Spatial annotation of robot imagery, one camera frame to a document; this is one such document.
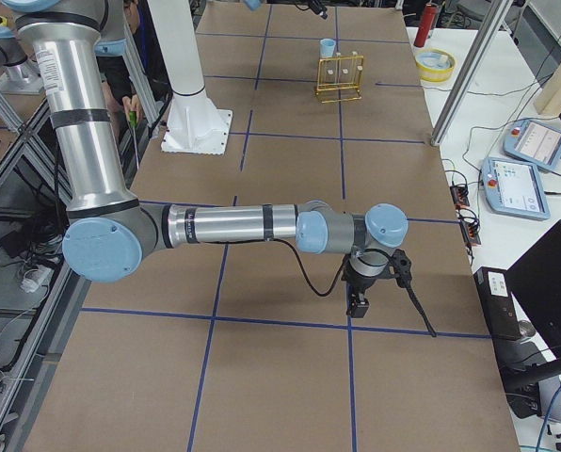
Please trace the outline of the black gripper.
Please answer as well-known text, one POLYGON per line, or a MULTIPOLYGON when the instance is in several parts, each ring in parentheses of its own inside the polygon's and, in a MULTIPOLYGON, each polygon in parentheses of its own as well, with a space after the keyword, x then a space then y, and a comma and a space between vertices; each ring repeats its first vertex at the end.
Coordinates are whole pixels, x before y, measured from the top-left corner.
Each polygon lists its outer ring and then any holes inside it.
POLYGON ((346 315, 348 317, 365 317, 370 306, 365 292, 377 280, 393 277, 390 265, 390 259, 382 253, 377 253, 376 257, 364 254, 347 257, 342 280, 345 281, 347 287, 346 315))
POLYGON ((316 16, 322 19, 328 18, 328 9, 321 0, 308 0, 308 8, 316 16))

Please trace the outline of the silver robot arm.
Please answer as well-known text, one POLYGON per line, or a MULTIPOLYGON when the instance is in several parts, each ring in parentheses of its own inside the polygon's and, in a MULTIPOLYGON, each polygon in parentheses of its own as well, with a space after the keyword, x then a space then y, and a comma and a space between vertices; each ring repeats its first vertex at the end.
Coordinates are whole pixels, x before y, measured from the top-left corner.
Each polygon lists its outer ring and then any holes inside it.
MULTIPOLYGON (((251 11, 258 9, 264 4, 261 0, 242 0, 242 3, 251 11)), ((328 8, 320 0, 290 1, 300 11, 310 11, 317 17, 326 20, 328 18, 328 8)))
POLYGON ((408 220, 381 203, 363 215, 324 202, 229 207, 146 205, 124 182, 96 55, 124 51, 119 1, 11 1, 20 36, 34 49, 50 120, 72 186, 62 249, 80 276, 112 283, 150 254, 184 244, 280 242, 293 252, 338 253, 348 287, 347 314, 363 317, 366 290, 379 279, 411 287, 401 245, 408 220))

